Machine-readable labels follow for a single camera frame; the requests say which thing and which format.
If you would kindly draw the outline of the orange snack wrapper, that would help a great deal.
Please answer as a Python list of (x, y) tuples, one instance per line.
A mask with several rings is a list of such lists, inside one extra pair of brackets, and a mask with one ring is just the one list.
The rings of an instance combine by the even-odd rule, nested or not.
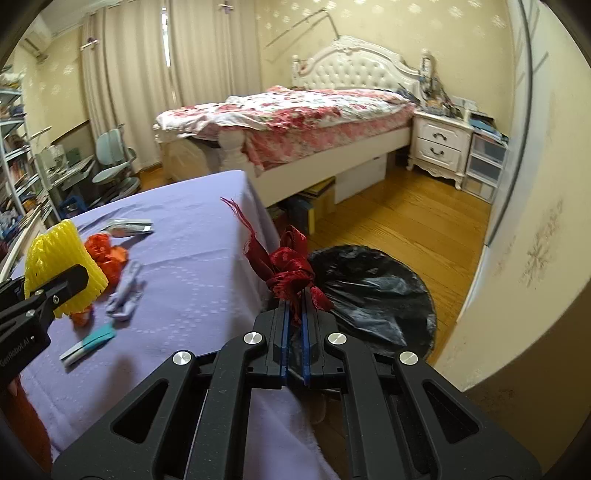
[(75, 328), (83, 328), (93, 319), (93, 311), (93, 306), (90, 305), (79, 312), (71, 313), (69, 318)]

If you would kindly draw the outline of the yellow foam fruit net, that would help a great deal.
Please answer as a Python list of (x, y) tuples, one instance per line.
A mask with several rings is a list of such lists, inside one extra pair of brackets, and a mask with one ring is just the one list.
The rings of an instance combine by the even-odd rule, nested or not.
[(54, 308), (56, 318), (82, 312), (108, 286), (108, 280), (86, 251), (78, 230), (71, 220), (63, 220), (31, 243), (24, 267), (24, 298), (70, 267), (80, 265), (88, 274), (87, 286), (61, 306)]

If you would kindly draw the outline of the white paper wrapper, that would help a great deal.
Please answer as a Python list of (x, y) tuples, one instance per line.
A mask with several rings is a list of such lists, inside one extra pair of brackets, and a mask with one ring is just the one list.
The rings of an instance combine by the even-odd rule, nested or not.
[(143, 293), (143, 284), (139, 281), (142, 264), (130, 261), (121, 274), (118, 285), (109, 296), (105, 311), (113, 322), (126, 322), (133, 316)]

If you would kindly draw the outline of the red-orange plastic bag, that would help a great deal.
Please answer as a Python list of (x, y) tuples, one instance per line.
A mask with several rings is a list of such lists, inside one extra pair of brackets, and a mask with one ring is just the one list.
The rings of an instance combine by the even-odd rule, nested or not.
[(99, 266), (108, 280), (110, 287), (116, 287), (120, 281), (123, 268), (128, 262), (128, 253), (124, 247), (113, 245), (107, 233), (89, 236), (84, 243), (86, 251)]

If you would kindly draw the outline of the grey-white foil pouch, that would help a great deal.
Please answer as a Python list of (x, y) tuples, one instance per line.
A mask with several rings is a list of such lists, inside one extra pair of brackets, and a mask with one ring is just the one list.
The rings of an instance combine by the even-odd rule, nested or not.
[(115, 238), (149, 235), (153, 232), (153, 223), (147, 219), (112, 219), (101, 231)]

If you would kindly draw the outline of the red mesh ribbon bundle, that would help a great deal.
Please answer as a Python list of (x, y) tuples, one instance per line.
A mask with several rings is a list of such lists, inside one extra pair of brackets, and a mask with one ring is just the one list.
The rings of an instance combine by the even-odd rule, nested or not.
[(242, 253), (250, 267), (266, 283), (270, 293), (276, 299), (290, 302), (294, 306), (297, 322), (301, 322), (301, 307), (297, 302), (305, 289), (311, 292), (311, 302), (318, 310), (329, 312), (334, 304), (317, 285), (315, 272), (308, 262), (308, 238), (293, 225), (288, 225), (280, 236), (280, 246), (273, 252), (263, 247), (256, 236), (252, 223), (243, 214), (238, 203), (233, 199), (221, 197), (239, 222), (249, 230)]

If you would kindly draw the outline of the purple tablecloth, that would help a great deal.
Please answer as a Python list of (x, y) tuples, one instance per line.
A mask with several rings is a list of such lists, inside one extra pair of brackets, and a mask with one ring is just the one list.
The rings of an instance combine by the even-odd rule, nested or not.
[(61, 222), (1, 292), (5, 479), (331, 479), (283, 386), (287, 323), (249, 238), (279, 244), (246, 175)]

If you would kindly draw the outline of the light blue desk chair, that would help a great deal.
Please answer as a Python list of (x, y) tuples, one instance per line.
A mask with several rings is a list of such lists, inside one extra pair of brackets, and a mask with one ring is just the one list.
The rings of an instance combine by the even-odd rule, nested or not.
[(100, 170), (92, 178), (92, 184), (105, 188), (95, 201), (104, 205), (137, 193), (140, 180), (133, 174), (135, 151), (127, 147), (123, 138), (123, 124), (103, 134), (95, 142), (95, 158)]

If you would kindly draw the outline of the cardboard box under bed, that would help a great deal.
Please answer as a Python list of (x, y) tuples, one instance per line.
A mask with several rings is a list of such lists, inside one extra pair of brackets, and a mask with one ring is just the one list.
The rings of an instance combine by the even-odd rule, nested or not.
[(266, 208), (277, 232), (283, 234), (287, 226), (310, 237), (315, 225), (335, 211), (335, 177), (312, 185)]

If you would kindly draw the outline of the white storage box under bed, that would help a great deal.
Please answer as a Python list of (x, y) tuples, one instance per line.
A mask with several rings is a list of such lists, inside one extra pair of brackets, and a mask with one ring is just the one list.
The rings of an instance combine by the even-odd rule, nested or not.
[(386, 178), (388, 157), (381, 155), (335, 176), (335, 204), (339, 204)]

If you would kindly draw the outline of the floral pink quilt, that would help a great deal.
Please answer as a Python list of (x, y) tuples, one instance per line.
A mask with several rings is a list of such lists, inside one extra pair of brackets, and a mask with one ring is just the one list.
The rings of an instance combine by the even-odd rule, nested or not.
[(221, 133), (245, 136), (240, 148), (262, 173), (304, 157), (412, 124), (417, 104), (376, 89), (294, 90), (280, 85), (221, 103), (181, 107), (159, 114), (156, 138), (219, 141)]

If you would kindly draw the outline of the plastic drawer unit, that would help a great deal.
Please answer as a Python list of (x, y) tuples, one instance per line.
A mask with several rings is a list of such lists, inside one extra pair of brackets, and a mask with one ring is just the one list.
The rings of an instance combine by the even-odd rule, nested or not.
[(506, 142), (476, 130), (472, 135), (462, 189), (492, 204), (504, 173), (506, 154)]

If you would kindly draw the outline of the white nightstand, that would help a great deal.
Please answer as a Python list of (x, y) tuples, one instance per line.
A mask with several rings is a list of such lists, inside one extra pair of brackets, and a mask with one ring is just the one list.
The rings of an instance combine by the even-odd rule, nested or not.
[(407, 170), (422, 169), (462, 189), (474, 129), (465, 121), (417, 110)]

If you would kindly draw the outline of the white bed with headboard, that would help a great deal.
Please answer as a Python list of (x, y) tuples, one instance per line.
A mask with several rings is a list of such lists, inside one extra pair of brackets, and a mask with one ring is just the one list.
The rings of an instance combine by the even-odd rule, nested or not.
[(165, 154), (190, 140), (217, 145), (215, 171), (242, 170), (270, 206), (411, 140), (428, 74), (380, 45), (342, 36), (291, 60), (291, 85), (159, 114)]

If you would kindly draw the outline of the wall air conditioner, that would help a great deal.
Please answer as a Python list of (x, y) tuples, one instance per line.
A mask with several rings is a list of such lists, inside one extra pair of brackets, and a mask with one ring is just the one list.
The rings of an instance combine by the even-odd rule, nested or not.
[(19, 45), (38, 63), (48, 58), (47, 49), (51, 43), (52, 33), (41, 15), (33, 20), (19, 41)]

